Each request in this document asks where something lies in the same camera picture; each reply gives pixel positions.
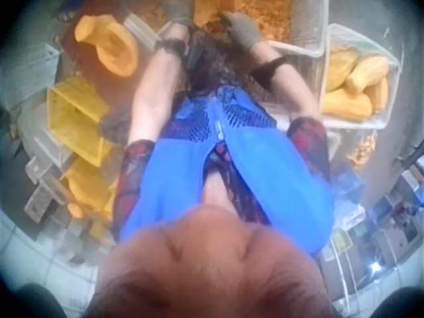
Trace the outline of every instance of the gray glove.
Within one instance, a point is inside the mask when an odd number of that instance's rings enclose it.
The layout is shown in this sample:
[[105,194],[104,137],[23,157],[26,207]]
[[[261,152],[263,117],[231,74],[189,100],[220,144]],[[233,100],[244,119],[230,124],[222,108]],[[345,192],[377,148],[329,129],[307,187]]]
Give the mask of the gray glove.
[[224,17],[231,23],[231,37],[243,50],[248,50],[253,44],[265,40],[256,22],[242,13],[225,11]]
[[193,27],[194,0],[164,0],[164,4],[170,21]]

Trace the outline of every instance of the woman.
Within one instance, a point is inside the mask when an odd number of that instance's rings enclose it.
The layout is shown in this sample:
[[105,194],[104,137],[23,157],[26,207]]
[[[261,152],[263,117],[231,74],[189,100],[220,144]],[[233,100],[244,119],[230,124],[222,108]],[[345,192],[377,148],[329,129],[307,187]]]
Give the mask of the woman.
[[308,254],[333,226],[327,137],[299,74],[256,24],[225,13],[254,78],[290,102],[287,136],[240,88],[172,99],[193,1],[167,0],[173,24],[132,106],[115,200],[116,249],[88,317],[328,317]]

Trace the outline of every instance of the blue top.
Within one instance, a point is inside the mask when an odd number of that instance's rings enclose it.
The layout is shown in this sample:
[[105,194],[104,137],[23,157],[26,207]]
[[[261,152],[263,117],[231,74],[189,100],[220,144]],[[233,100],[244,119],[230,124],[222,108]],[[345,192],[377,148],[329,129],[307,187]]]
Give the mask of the blue top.
[[334,223],[330,185],[309,172],[275,121],[233,86],[221,87],[216,97],[183,101],[156,142],[120,240],[157,222],[174,221],[200,203],[204,163],[223,140],[271,226],[306,253],[319,251]]

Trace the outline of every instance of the black wristband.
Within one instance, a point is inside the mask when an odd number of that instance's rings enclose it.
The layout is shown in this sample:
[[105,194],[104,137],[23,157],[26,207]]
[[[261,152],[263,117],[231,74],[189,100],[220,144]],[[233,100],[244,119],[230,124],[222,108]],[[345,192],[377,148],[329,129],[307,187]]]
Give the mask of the black wristband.
[[166,53],[176,55],[184,61],[184,54],[186,53],[186,43],[179,38],[167,38],[166,40],[157,41],[154,45],[154,51],[164,48]]
[[276,69],[281,65],[287,63],[287,58],[282,56],[281,58],[276,58],[271,62],[261,65],[259,68],[251,71],[251,76],[266,90],[271,88],[271,80],[276,73]]

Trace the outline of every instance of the hand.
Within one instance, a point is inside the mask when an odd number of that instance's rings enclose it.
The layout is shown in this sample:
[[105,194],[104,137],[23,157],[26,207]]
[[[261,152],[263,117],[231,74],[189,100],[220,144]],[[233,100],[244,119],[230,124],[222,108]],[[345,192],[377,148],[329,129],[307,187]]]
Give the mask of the hand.
[[166,14],[170,21],[192,28],[194,0],[164,0]]
[[225,11],[224,17],[231,23],[231,37],[247,51],[253,44],[265,40],[256,22],[242,13]]

